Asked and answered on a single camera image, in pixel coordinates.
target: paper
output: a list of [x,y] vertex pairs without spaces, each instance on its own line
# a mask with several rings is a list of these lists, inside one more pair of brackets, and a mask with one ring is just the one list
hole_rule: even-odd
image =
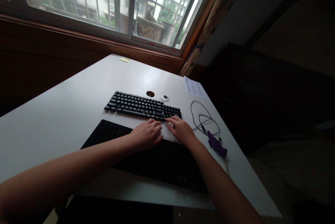
[[126,58],[126,57],[121,57],[121,59],[120,59],[121,61],[123,61],[123,62],[129,62],[129,58]]
[[206,91],[199,82],[192,81],[191,79],[188,79],[186,76],[184,76],[184,84],[187,93],[207,100],[209,99]]

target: key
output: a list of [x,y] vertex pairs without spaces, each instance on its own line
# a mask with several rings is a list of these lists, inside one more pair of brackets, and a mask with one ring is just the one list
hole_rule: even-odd
[[156,112],[156,116],[164,117],[165,115],[164,115],[163,113],[157,113],[157,112]]

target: curtain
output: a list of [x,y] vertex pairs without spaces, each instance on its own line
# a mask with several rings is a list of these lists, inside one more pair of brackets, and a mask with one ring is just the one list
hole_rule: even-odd
[[215,29],[220,25],[225,15],[233,5],[234,0],[215,0],[214,5],[206,20],[204,29],[200,35],[198,45],[193,49],[192,53],[185,62],[182,70],[180,71],[180,76],[188,76],[200,55],[201,49],[203,48],[206,41],[214,33]]

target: yellow sticky note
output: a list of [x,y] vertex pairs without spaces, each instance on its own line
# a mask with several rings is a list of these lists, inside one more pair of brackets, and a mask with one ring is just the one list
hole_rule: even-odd
[[123,61],[123,62],[129,62],[129,58],[126,58],[126,57],[121,57],[121,59],[120,59],[121,61]]

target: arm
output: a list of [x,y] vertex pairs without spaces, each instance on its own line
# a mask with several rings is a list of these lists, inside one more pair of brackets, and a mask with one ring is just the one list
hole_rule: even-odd
[[130,134],[53,159],[0,184],[0,223],[28,222],[119,160],[158,144],[162,127],[153,119]]
[[206,183],[214,206],[224,223],[263,223],[263,220],[216,162],[206,147],[196,138],[191,127],[180,118],[165,119],[172,134],[192,153]]

